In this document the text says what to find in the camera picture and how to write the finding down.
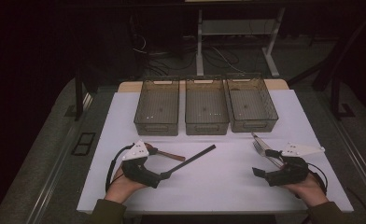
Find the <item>brown wooden spoon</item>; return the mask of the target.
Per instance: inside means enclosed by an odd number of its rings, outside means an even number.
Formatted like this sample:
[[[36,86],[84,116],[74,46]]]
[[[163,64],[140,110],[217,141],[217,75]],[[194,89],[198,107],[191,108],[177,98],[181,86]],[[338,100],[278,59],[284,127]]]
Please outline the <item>brown wooden spoon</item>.
[[[149,144],[149,143],[145,143],[145,146],[146,147],[153,147],[153,145]],[[164,151],[161,151],[158,149],[158,153],[155,154],[155,155],[162,155],[164,157],[167,157],[167,158],[170,158],[170,159],[173,159],[173,160],[177,160],[177,161],[185,161],[186,158],[183,157],[183,156],[179,156],[179,155],[175,155],[175,154],[172,154],[172,153],[168,153],[168,152],[164,152]]]

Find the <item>black floor outlet frame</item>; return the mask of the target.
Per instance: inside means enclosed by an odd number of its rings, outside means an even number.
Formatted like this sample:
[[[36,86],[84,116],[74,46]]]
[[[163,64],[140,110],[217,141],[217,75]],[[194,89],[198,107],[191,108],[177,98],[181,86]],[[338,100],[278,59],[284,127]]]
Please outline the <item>black floor outlet frame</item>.
[[[95,135],[96,133],[82,133],[71,154],[74,156],[87,156],[91,150]]]

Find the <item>person's right hand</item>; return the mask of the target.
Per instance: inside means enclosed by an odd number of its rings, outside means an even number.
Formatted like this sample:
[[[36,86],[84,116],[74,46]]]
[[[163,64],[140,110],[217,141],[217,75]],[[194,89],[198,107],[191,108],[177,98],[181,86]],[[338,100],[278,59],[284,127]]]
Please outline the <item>person's right hand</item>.
[[[308,207],[318,206],[329,201],[321,186],[311,174],[304,181],[284,185],[283,188],[299,196]]]

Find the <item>metal floor rail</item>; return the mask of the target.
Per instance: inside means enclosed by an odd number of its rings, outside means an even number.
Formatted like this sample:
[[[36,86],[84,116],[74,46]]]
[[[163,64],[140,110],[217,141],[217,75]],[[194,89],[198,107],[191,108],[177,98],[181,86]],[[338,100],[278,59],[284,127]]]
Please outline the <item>metal floor rail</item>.
[[[53,191],[55,190],[62,175],[67,155],[71,152],[73,148],[73,144],[78,136],[79,130],[81,129],[83,120],[87,115],[89,107],[92,104],[92,97],[89,93],[86,93],[84,95],[84,98],[82,100],[79,100],[79,102],[81,103],[81,108],[83,109],[83,111],[78,118],[74,118],[73,124],[70,126],[70,129],[63,140],[61,151],[57,156],[57,160],[52,165],[49,176],[46,179],[46,183],[42,187],[40,194],[35,202],[34,208],[31,210],[31,213],[28,219],[25,221],[25,224],[39,224],[41,218],[47,210],[49,201],[52,198]]]
[[[342,139],[345,145],[346,153],[348,154],[350,160],[353,162],[366,186],[366,162],[360,154],[358,147],[355,145],[343,123],[331,113],[329,101],[325,94],[317,92],[317,99],[320,101],[320,104],[326,111],[328,118],[331,120],[331,123],[337,130],[339,137]]]

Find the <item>black metal stand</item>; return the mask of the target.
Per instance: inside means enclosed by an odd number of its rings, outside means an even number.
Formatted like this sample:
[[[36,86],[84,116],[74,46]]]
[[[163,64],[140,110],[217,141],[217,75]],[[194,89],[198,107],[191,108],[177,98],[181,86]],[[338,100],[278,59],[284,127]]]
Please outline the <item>black metal stand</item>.
[[[330,29],[338,36],[331,53],[320,63],[290,79],[290,86],[316,74],[312,87],[316,91],[331,88],[331,112],[337,118],[351,117],[352,110],[340,102],[344,83],[353,89],[366,106],[366,10],[350,11],[344,16],[318,20],[316,28]]]
[[[76,88],[76,116],[78,121],[84,111],[84,91],[92,92],[93,83],[91,73],[87,66],[81,65],[75,70],[75,88]]]

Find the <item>white table board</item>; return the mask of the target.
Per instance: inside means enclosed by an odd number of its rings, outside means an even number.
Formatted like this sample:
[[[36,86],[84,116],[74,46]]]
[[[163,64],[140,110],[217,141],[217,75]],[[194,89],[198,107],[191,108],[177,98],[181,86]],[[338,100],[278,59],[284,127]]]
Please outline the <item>white table board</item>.
[[[95,150],[77,209],[90,213],[105,194],[106,175],[119,150],[139,140],[134,113],[139,96],[134,92],[114,95],[106,123]],[[136,192],[127,201],[130,214],[277,214],[301,212],[305,204],[290,192],[253,175],[252,168],[267,172],[275,166],[253,147],[250,133],[148,136],[146,142],[162,151],[181,155],[190,164],[151,156],[147,168],[155,173],[170,171],[171,177],[155,189]]]

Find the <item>person's left hand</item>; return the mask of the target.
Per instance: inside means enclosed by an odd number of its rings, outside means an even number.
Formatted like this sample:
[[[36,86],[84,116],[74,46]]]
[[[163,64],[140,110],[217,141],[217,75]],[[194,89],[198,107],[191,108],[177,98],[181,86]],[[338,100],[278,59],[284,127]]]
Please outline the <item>person's left hand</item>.
[[[122,169],[119,168],[114,174],[113,181],[106,192],[105,200],[114,203],[124,203],[136,191],[145,188],[146,185],[127,178]]]

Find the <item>translucent brown plastic basket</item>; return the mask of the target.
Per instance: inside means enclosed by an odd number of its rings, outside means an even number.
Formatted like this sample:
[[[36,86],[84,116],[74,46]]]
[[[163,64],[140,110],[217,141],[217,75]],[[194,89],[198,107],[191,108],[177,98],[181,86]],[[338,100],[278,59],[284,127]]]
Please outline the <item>translucent brown plastic basket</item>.
[[[226,78],[234,133],[270,133],[279,117],[261,77],[231,75]]]
[[[219,76],[186,79],[187,135],[225,135],[230,120],[223,79]]]
[[[143,80],[134,125],[139,135],[177,136],[179,78],[147,77]]]

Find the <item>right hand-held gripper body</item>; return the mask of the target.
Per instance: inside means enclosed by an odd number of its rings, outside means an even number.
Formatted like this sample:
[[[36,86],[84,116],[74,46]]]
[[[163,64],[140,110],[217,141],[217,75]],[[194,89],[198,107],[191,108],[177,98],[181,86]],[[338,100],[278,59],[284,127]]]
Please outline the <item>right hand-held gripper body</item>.
[[[277,171],[266,173],[264,178],[270,187],[284,186],[288,184],[296,184],[305,180],[312,174],[321,187],[324,187],[324,182],[317,173],[312,172],[308,168],[308,163],[303,159],[303,156],[324,152],[323,147],[310,147],[306,145],[288,143],[281,152],[280,158],[274,158],[281,162],[282,167]]]

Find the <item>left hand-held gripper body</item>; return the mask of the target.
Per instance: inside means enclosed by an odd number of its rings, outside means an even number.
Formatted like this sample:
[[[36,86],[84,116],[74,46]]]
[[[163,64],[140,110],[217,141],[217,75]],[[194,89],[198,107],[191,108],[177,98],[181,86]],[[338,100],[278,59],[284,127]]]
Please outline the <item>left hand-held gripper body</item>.
[[[161,176],[145,167],[148,156],[146,144],[142,140],[138,140],[123,155],[122,171],[127,178],[155,189],[161,182]]]

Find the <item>white metal desk frame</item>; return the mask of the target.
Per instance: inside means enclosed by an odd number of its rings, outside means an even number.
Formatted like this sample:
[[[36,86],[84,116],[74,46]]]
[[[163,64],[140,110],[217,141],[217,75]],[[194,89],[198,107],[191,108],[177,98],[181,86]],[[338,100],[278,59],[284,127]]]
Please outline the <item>white metal desk frame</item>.
[[[195,55],[196,74],[204,75],[203,37],[211,35],[268,35],[268,44],[261,49],[272,77],[280,77],[272,56],[276,38],[286,9],[278,9],[274,19],[245,19],[245,20],[205,20],[204,13],[198,11],[197,21],[197,50]]]

